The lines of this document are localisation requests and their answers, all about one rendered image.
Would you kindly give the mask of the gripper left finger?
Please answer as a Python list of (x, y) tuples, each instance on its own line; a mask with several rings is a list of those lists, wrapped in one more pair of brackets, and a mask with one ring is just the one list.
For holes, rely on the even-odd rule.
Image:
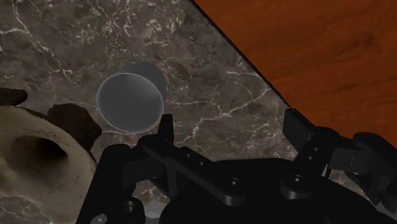
[(204, 224), (204, 215), (241, 206), (246, 191), (197, 152), (174, 144), (171, 114), (160, 119), (158, 131), (131, 148), (113, 144), (102, 153), (76, 224), (144, 224), (143, 203), (133, 197), (136, 184), (148, 180), (169, 198), (159, 224)]

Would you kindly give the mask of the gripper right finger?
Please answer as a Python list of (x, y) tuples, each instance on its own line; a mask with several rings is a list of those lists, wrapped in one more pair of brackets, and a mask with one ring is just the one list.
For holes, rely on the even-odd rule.
[(322, 178), (343, 171), (378, 211), (397, 215), (397, 148), (378, 134), (341, 136), (315, 126), (297, 109), (286, 109), (282, 133), (298, 152), (293, 169), (281, 180), (286, 199), (310, 199)]

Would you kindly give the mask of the grey cup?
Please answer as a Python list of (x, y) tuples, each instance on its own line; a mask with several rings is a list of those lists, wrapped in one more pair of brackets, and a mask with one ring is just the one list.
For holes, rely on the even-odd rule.
[(96, 93), (97, 109), (110, 126), (128, 133), (151, 130), (161, 118), (167, 82), (154, 64), (125, 65), (107, 77)]

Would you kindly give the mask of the beige stone vase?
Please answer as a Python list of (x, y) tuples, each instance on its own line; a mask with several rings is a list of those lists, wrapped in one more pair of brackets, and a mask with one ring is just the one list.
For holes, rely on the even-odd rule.
[(56, 224), (74, 224), (96, 162), (41, 113), (0, 106), (0, 194), (22, 197)]

